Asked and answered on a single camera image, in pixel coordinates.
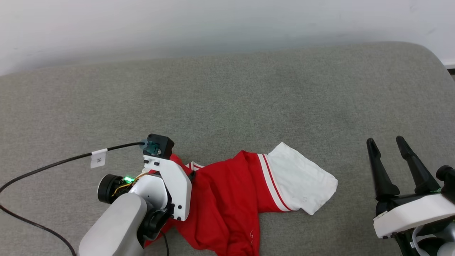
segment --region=white stripe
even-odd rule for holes
[[[200,164],[197,164],[197,163],[195,163],[195,162],[192,162],[192,163],[193,163],[193,165],[194,165],[195,167],[197,167],[197,168],[199,168],[199,169],[200,169],[200,168],[204,168],[204,166],[202,166],[202,165],[200,165]]]
[[[286,210],[289,211],[289,209],[291,210],[298,210],[299,208],[295,208],[295,207],[290,207],[289,206],[289,203],[286,202],[286,200],[284,199],[284,196],[283,196],[283,193],[281,192],[281,189],[280,189],[280,186],[278,185],[277,183],[277,179],[275,178],[275,175],[273,174],[273,169],[272,169],[272,164],[270,164],[270,160],[268,159],[268,155],[267,154],[263,154],[265,156],[265,159],[267,160],[267,163],[268,163],[268,167],[270,168],[270,174],[272,175],[272,180],[275,182],[275,186],[277,186],[277,190],[278,190],[278,194],[281,196],[281,199],[283,200],[283,202],[286,204],[285,208]]]
[[[264,174],[265,178],[265,183],[267,184],[268,190],[270,191],[270,194],[272,195],[272,198],[277,205],[277,207],[282,210],[282,211],[289,211],[281,202],[280,197],[278,197],[277,191],[275,190],[273,183],[272,183],[272,178],[270,177],[270,174],[268,173],[267,165],[264,161],[264,157],[262,154],[258,154],[259,161],[261,162],[261,167],[262,167],[262,172]]]

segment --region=green led light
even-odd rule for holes
[[[123,180],[124,180],[126,183],[131,183],[131,182],[133,182],[133,181],[134,181],[134,179],[133,179],[133,178],[130,178],[130,177],[128,177],[128,176],[127,176],[127,177],[125,177],[125,178],[123,178]]]

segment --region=gray fabric surface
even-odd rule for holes
[[[455,165],[455,84],[427,49],[374,43],[254,54],[57,67],[0,77],[0,163],[6,181],[67,157],[171,137],[184,162],[209,164],[240,150],[268,153],[281,141],[339,180],[314,216],[261,214],[261,255],[399,255],[373,229],[366,151],[373,137],[401,193],[414,183],[395,137],[434,174]],[[96,188],[107,173],[142,169],[138,148],[82,159],[10,186],[1,202],[56,230],[77,249],[108,205]],[[1,255],[69,255],[54,236],[0,214]],[[212,255],[175,231],[172,256]],[[157,241],[146,255],[165,255]]]

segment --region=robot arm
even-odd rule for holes
[[[381,153],[372,138],[368,155],[376,190],[373,226],[379,238],[394,238],[403,256],[455,255],[455,170],[442,166],[436,177],[441,189],[403,137],[398,136],[401,156],[408,162],[415,194],[399,195],[381,163]]]
[[[98,186],[98,199],[111,204],[79,244],[80,256],[140,256],[146,240],[155,240],[169,218],[185,221],[189,214],[192,173],[169,160],[174,142],[150,134],[144,167],[157,171],[135,180],[106,175]]]

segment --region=white tag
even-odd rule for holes
[[[91,163],[90,168],[96,168],[103,166],[106,163],[106,152],[107,148],[93,151],[91,153]]]

